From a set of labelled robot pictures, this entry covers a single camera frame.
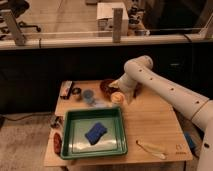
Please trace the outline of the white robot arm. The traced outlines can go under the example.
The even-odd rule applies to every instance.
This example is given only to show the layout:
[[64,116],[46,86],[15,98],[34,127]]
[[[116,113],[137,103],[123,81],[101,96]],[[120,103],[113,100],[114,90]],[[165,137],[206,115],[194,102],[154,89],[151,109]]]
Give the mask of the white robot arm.
[[153,60],[147,55],[130,59],[124,64],[124,74],[112,83],[125,95],[141,83],[170,103],[185,118],[204,132],[197,171],[213,169],[213,100],[172,82],[152,71]]

